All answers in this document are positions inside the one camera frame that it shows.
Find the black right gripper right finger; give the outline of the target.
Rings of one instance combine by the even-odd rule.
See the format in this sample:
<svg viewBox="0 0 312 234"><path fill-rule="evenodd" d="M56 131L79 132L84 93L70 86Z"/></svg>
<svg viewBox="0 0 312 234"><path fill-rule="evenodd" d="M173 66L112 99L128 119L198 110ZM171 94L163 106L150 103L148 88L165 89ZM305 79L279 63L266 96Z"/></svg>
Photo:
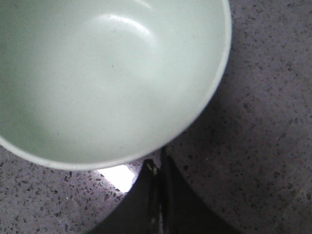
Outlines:
<svg viewBox="0 0 312 234"><path fill-rule="evenodd" d="M165 147L160 152L160 191L165 234L238 234L189 186Z"/></svg>

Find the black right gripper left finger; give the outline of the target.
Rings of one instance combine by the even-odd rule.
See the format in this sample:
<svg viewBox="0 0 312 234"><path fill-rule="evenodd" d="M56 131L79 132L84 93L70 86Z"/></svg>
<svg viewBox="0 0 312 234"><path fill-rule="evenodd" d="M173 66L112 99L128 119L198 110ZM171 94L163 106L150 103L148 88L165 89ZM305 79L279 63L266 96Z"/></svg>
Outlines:
<svg viewBox="0 0 312 234"><path fill-rule="evenodd" d="M160 219L158 168L151 159L143 162L131 190L90 234L158 234Z"/></svg>

